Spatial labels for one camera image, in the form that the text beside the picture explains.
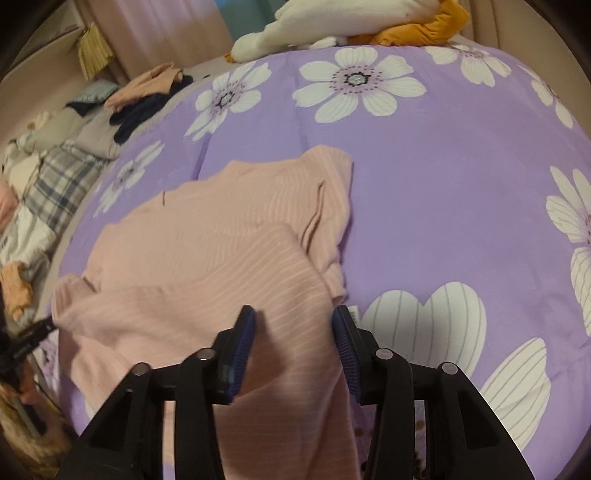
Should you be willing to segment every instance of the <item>white plush toy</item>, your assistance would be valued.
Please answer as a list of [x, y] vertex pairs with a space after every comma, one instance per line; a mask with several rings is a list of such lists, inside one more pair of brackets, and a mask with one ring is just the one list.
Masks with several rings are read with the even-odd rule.
[[425, 23], [439, 9], [439, 0], [288, 0], [275, 13], [275, 22], [262, 32], [239, 38], [231, 55], [238, 63], [244, 63], [291, 46], [344, 45], [347, 37], [354, 35]]

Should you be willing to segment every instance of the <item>white flower print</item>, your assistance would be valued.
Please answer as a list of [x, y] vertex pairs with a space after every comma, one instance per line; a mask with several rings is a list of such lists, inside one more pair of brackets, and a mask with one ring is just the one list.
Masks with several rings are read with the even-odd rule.
[[569, 110], [562, 104], [558, 95], [552, 87], [548, 85], [545, 81], [543, 81], [540, 76], [523, 66], [519, 66], [521, 70], [526, 72], [529, 76], [531, 76], [531, 86], [542, 100], [542, 103], [545, 106], [552, 106], [554, 105], [554, 110], [556, 110], [556, 115], [558, 116], [559, 120], [563, 123], [563, 125], [567, 128], [572, 128], [573, 123], [573, 116], [570, 114]]
[[591, 336], [591, 184], [579, 170], [573, 170], [576, 188], [556, 167], [550, 167], [562, 197], [550, 195], [546, 209], [558, 230], [574, 244], [584, 244], [573, 252], [570, 279], [574, 295], [583, 309], [587, 335]]
[[328, 124], [351, 115], [360, 97], [372, 115], [390, 116], [398, 108], [395, 96], [414, 98], [426, 93], [421, 82], [405, 76], [414, 69], [404, 58], [389, 55], [374, 65], [377, 58], [375, 48], [340, 48], [336, 64], [325, 60], [306, 63], [300, 68], [301, 75], [317, 83], [296, 90], [292, 95], [295, 104], [310, 107], [333, 97], [314, 117], [318, 123]]
[[506, 63], [477, 47], [454, 45], [453, 47], [425, 47], [425, 50], [438, 65], [448, 65], [462, 58], [462, 74], [476, 85], [484, 83], [494, 87], [496, 81], [493, 72], [504, 78], [511, 75], [511, 68]]
[[[454, 362], [471, 377], [485, 346], [486, 325], [486, 309], [476, 291], [452, 282], [424, 304], [407, 291], [387, 291], [369, 306], [360, 327], [370, 330], [380, 347], [411, 363], [436, 368]], [[546, 358], [544, 341], [529, 339], [480, 389], [521, 451], [534, 436], [550, 399]]]
[[96, 209], [94, 217], [99, 213], [106, 213], [115, 204], [119, 195], [125, 190], [129, 190], [138, 183], [144, 176], [145, 168], [150, 165], [162, 152], [164, 145], [160, 140], [144, 148], [137, 157], [129, 160], [106, 188], [99, 200], [99, 207]]
[[242, 113], [261, 101], [261, 92], [254, 90], [271, 76], [268, 63], [253, 69], [255, 61], [239, 66], [216, 78], [212, 89], [197, 98], [195, 107], [201, 112], [185, 133], [193, 135], [193, 141], [207, 133], [214, 133], [228, 116], [228, 112]]

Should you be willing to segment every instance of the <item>purple bedsheet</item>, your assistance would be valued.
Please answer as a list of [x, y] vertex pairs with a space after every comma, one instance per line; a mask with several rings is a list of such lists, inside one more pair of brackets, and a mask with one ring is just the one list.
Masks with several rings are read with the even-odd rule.
[[61, 273], [162, 190], [341, 148], [347, 304], [382, 346], [457, 363], [554, 479], [591, 424], [591, 144], [554, 92], [503, 52], [457, 46], [295, 51], [183, 95], [105, 177]]

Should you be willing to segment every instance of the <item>pink cloth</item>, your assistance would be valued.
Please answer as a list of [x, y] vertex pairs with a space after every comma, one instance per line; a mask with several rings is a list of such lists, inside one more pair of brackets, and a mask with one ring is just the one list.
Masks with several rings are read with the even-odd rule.
[[348, 155], [329, 147], [231, 162], [105, 228], [84, 278], [62, 279], [52, 303], [67, 331], [60, 363], [90, 405], [137, 362], [163, 367], [211, 345], [250, 304], [258, 324], [241, 396], [215, 410], [227, 479], [358, 479], [330, 325], [345, 295], [350, 173]]
[[168, 61], [181, 68], [220, 57], [232, 37], [214, 0], [76, 0], [94, 21], [127, 76]]

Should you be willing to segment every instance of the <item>navy cloth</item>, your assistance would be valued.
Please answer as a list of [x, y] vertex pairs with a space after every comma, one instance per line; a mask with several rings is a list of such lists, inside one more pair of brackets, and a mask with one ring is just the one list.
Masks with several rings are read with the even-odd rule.
[[111, 125], [120, 125], [113, 136], [115, 143], [122, 145], [127, 142], [136, 128], [146, 120], [157, 114], [164, 105], [182, 89], [193, 83], [193, 77], [183, 75], [180, 82], [173, 82], [170, 87], [170, 93], [153, 93], [138, 100], [133, 105], [123, 107], [119, 112], [111, 115], [109, 123]]

